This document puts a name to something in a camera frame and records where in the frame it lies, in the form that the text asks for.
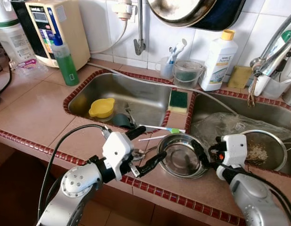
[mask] stainless steel sink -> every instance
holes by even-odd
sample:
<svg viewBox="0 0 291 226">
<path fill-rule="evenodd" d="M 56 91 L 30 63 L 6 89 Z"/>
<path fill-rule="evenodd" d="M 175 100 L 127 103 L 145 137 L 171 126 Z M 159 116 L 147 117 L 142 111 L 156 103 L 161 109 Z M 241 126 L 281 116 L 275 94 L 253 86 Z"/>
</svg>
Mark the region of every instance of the stainless steel sink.
<svg viewBox="0 0 291 226">
<path fill-rule="evenodd" d="M 104 73 L 91 80 L 69 103 L 68 109 L 72 114 L 94 120 L 88 113 L 92 102 L 112 97 L 115 99 L 114 115 L 124 113 L 128 116 L 124 109 L 124 103 L 128 102 L 137 124 L 161 126 L 169 105 L 170 91 L 169 87 Z"/>
<path fill-rule="evenodd" d="M 247 106 L 247 101 L 244 99 L 220 94 L 212 94 L 212 96 L 234 109 L 238 114 L 291 130 L 291 111 L 285 108 L 264 103 L 256 103 L 255 107 L 249 108 Z M 210 98 L 204 95 L 197 95 L 191 124 L 217 112 L 229 113 L 227 109 Z M 194 131 L 192 127 L 190 130 L 190 133 L 193 134 Z M 291 150 L 288 152 L 287 163 L 280 171 L 291 175 Z"/>
</svg>

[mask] white hose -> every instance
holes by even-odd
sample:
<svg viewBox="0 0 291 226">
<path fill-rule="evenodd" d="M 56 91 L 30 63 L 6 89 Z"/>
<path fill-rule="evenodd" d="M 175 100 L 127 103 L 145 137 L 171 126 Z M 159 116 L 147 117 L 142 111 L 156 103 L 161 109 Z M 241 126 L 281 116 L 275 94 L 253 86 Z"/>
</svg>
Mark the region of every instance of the white hose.
<svg viewBox="0 0 291 226">
<path fill-rule="evenodd" d="M 136 78 L 133 78 L 133 77 L 130 77 L 130 76 L 127 76 L 123 73 L 120 73 L 116 70 L 113 70 L 111 68 L 108 68 L 108 67 L 104 67 L 104 66 L 101 66 L 101 65 L 96 65 L 96 64 L 93 64 L 93 63 L 87 63 L 88 65 L 91 65 L 91 66 L 94 66 L 94 67 L 99 67 L 99 68 L 102 68 L 102 69 L 106 69 L 108 71 L 111 71 L 117 75 L 121 75 L 121 76 L 124 76 L 126 78 L 129 78 L 129 79 L 132 79 L 132 80 L 135 80 L 135 81 L 141 81 L 140 79 L 136 79 Z M 181 88 L 181 87 L 178 87 L 178 86 L 175 86 L 175 85 L 171 85 L 171 84 L 165 84 L 165 83 L 160 83 L 160 82 L 153 82 L 153 81 L 147 81 L 147 80 L 142 80 L 141 82 L 144 82 L 144 83 L 147 83 L 147 84 L 152 84 L 152 85 L 158 85 L 158 86 L 166 86 L 166 87 L 171 87 L 171 88 L 177 88 L 177 89 L 186 89 L 186 88 Z M 203 92 L 203 91 L 200 91 L 200 90 L 197 90 L 197 89 L 186 89 L 186 90 L 189 90 L 189 91 L 193 91 L 193 92 L 196 92 L 196 93 L 200 93 L 204 96 L 207 96 L 209 97 L 210 99 L 216 101 L 217 103 L 219 103 L 220 105 L 222 105 L 223 107 L 225 107 L 227 110 L 229 110 L 230 112 L 232 112 L 233 114 L 237 114 L 237 112 L 235 112 L 234 110 L 232 110 L 230 107 L 228 107 L 226 104 L 222 103 L 221 101 L 219 101 L 218 99 L 214 98 L 213 96 Z"/>
<path fill-rule="evenodd" d="M 110 49 L 110 48 L 112 48 L 122 37 L 123 37 L 123 35 L 124 35 L 124 33 L 126 32 L 126 29 L 127 29 L 127 25 L 128 25 L 128 21 L 126 20 L 125 22 L 124 22 L 125 24 L 124 24 L 124 26 L 123 26 L 123 30 L 122 30 L 122 32 L 121 32 L 121 35 L 118 37 L 118 39 L 116 40 L 116 42 L 114 43 L 114 44 L 112 44 L 112 45 L 110 45 L 109 47 L 107 47 L 107 48 L 105 48 L 105 49 L 102 49 L 102 50 L 92 50 L 92 51 L 90 51 L 90 53 L 91 54 L 93 54 L 93 53 L 102 53 L 102 52 L 104 52 L 104 51 L 106 51 L 106 50 L 108 50 L 108 49 Z"/>
</svg>

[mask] chrome faucet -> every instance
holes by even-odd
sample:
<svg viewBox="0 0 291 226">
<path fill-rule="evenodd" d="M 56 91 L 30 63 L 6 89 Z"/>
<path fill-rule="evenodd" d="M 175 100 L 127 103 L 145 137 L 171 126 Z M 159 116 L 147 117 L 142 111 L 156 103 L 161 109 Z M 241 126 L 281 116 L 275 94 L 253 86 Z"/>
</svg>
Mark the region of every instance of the chrome faucet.
<svg viewBox="0 0 291 226">
<path fill-rule="evenodd" d="M 255 76 L 266 75 L 271 77 L 276 70 L 284 68 L 285 62 L 291 57 L 291 37 L 274 55 L 268 59 L 267 56 L 289 25 L 291 25 L 291 15 L 277 29 L 261 56 L 250 62 L 250 67 L 252 67 Z"/>
<path fill-rule="evenodd" d="M 146 49 L 146 44 L 143 38 L 143 19 L 142 19 L 142 0 L 138 0 L 138 28 L 139 28 L 139 39 L 134 39 L 135 53 L 140 55 L 142 51 Z"/>
</svg>

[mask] yellow plastic lid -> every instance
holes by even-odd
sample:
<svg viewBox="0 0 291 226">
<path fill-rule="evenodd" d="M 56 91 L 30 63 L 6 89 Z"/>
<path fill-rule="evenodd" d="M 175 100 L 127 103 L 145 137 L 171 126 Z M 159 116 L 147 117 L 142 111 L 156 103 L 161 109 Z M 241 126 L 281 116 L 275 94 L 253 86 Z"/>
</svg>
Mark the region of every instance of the yellow plastic lid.
<svg viewBox="0 0 291 226">
<path fill-rule="evenodd" d="M 230 41 L 234 38 L 234 30 L 224 30 L 221 36 L 221 39 L 226 40 L 226 41 Z"/>
<path fill-rule="evenodd" d="M 115 99 L 98 99 L 91 104 L 89 115 L 101 119 L 109 117 L 113 113 Z"/>
</svg>

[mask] frying pan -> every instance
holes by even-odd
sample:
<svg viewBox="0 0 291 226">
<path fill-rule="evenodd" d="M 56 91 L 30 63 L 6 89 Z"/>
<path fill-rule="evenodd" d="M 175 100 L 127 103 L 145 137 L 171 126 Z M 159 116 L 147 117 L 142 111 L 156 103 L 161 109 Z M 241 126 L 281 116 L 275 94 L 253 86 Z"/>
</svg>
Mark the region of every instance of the frying pan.
<svg viewBox="0 0 291 226">
<path fill-rule="evenodd" d="M 153 13 L 174 27 L 222 31 L 232 26 L 245 0 L 148 0 Z"/>
</svg>

